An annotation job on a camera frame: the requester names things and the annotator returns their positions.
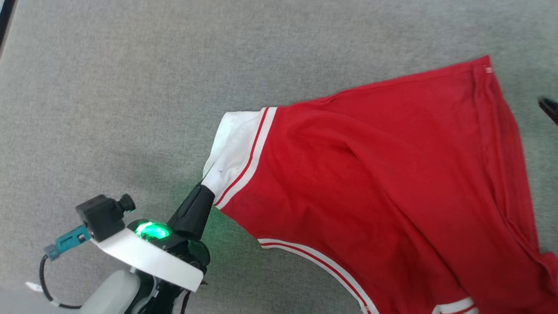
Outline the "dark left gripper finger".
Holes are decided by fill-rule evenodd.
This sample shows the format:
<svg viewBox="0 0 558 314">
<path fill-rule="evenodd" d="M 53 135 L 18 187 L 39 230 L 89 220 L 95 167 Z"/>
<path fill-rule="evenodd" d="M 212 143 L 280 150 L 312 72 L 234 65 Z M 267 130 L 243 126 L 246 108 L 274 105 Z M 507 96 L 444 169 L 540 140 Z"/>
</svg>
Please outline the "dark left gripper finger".
<svg viewBox="0 0 558 314">
<path fill-rule="evenodd" d="M 195 240 L 201 239 L 199 232 L 199 216 L 202 210 L 202 204 L 199 199 L 201 191 L 200 185 L 195 186 L 173 216 L 167 221 L 167 226 L 171 230 L 187 234 L 187 236 L 191 236 Z"/>
<path fill-rule="evenodd" d="M 214 204 L 215 194 L 202 183 L 197 184 L 190 193 L 194 198 L 187 212 L 187 231 L 201 240 Z"/>
</svg>

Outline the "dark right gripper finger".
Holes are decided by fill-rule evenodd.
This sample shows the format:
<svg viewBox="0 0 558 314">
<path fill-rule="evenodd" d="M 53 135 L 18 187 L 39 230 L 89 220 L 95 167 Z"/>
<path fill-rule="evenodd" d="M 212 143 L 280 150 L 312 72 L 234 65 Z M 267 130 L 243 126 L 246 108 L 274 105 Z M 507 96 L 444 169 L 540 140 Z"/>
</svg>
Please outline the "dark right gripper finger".
<svg viewBox="0 0 558 314">
<path fill-rule="evenodd" d="M 539 97 L 538 105 L 552 119 L 554 124 L 558 125 L 558 102 L 549 97 Z"/>
</svg>

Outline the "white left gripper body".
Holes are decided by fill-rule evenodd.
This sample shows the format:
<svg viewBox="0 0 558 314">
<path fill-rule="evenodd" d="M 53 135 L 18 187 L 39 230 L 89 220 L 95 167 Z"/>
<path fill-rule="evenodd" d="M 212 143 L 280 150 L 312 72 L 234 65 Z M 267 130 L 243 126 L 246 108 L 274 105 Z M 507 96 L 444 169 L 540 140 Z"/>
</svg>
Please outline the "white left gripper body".
<svg viewBox="0 0 558 314">
<path fill-rule="evenodd" d="M 103 241 L 91 241 L 136 270 L 192 292 L 202 284 L 211 262 L 201 241 L 147 219 L 136 219 Z"/>
</svg>

